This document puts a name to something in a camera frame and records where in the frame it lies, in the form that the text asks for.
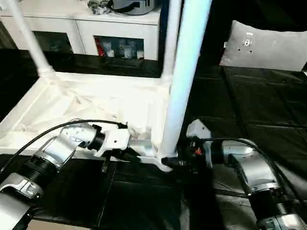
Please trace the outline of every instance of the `black cable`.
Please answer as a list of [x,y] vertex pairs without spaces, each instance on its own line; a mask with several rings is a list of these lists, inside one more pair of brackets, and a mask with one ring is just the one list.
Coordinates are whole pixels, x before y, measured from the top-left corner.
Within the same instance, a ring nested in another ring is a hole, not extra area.
[[298,194],[297,190],[295,189],[295,187],[292,185],[292,183],[289,181],[289,179],[285,176],[285,174],[283,173],[283,171],[278,168],[278,166],[275,164],[274,161],[272,161],[269,156],[263,151],[261,150],[257,145],[252,144],[251,142],[244,140],[244,139],[238,139],[238,138],[206,138],[206,139],[202,139],[202,141],[206,142],[206,141],[225,141],[225,140],[233,140],[233,141],[237,141],[237,142],[241,142],[243,144],[246,144],[247,146],[249,146],[250,148],[253,148],[254,150],[256,150],[259,154],[261,154],[267,161],[268,164],[273,168],[273,170],[275,171],[275,173],[277,175],[280,175],[281,178],[287,183],[288,187],[290,188],[290,190],[293,192],[294,196],[298,199],[298,201],[301,203],[301,205],[303,207],[305,207],[305,202],[304,200],[300,197],[300,195]]
[[119,123],[119,122],[115,122],[115,121],[106,121],[106,120],[76,120],[76,121],[69,121],[57,126],[54,126],[48,130],[46,130],[45,132],[39,134],[38,136],[36,136],[35,138],[33,138],[31,141],[29,141],[28,143],[26,143],[24,146],[22,146],[7,162],[6,164],[1,168],[0,170],[0,176],[3,173],[4,170],[6,170],[8,168],[8,166],[12,163],[12,161],[19,156],[27,147],[29,147],[30,145],[32,145],[34,142],[36,142],[38,139],[40,139],[41,137],[43,137],[44,135],[52,132],[53,130],[56,130],[58,128],[64,127],[64,126],[68,126],[68,125],[73,125],[73,124],[79,124],[79,123],[87,123],[87,122],[98,122],[98,123],[107,123],[107,124],[114,124],[119,126],[122,126],[123,124]]

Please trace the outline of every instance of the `floor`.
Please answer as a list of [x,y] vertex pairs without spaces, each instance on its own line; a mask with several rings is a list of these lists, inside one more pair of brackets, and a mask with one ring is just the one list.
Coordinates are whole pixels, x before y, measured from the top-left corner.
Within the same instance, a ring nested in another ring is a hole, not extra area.
[[32,220],[27,230],[87,230],[85,228]]

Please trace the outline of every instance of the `glass cabinet door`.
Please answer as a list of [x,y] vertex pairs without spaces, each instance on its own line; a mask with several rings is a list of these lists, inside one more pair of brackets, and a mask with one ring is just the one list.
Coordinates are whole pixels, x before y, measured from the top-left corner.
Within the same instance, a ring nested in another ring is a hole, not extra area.
[[34,31],[43,51],[73,53],[66,33]]
[[144,59],[144,40],[138,38],[122,38],[94,36],[99,56]]

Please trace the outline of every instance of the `white shelf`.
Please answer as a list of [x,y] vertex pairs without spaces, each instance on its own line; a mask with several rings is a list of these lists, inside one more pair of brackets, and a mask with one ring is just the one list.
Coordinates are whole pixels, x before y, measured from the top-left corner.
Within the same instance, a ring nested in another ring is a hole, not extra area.
[[[26,17],[62,18],[86,21],[135,23],[158,25],[161,9],[140,16],[127,16],[116,13],[93,15],[85,1],[80,0],[23,0],[20,8]],[[12,16],[9,10],[0,11],[0,16]]]

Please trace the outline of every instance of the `white metal frame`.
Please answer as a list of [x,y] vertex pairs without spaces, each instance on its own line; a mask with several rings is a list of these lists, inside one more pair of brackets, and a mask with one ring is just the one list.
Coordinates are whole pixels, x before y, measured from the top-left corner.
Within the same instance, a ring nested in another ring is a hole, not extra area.
[[[157,161],[161,163],[163,157],[175,157],[177,155],[176,145],[181,132],[202,39],[209,17],[211,2],[212,0],[185,0],[177,47],[175,44],[179,28],[181,2],[178,0],[171,0],[170,2],[161,89],[165,88],[165,82],[172,84],[161,146],[155,159],[153,161],[148,160],[147,163],[157,164]],[[27,22],[18,8],[17,1],[7,0],[7,3],[20,30],[25,36],[40,77],[46,78],[47,76],[56,79],[56,74],[48,64],[33,32],[29,29]],[[160,169],[167,171],[166,167],[161,167]]]

